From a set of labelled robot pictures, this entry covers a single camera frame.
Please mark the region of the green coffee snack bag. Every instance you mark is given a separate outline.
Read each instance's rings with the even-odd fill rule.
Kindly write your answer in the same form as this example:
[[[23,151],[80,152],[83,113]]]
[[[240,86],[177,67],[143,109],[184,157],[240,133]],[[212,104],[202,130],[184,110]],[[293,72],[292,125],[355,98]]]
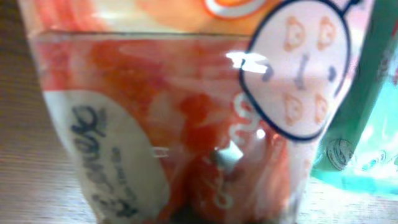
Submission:
[[[396,24],[397,1],[375,1],[352,86],[321,141],[314,171],[341,172],[356,165],[383,83],[377,70]]]

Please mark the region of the multicolour tissue pocket pack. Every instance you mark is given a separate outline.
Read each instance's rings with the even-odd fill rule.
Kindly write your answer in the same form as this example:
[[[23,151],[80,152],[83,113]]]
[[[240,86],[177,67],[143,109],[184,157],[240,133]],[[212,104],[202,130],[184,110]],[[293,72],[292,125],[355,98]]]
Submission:
[[[19,6],[98,223],[295,223],[374,1]]]

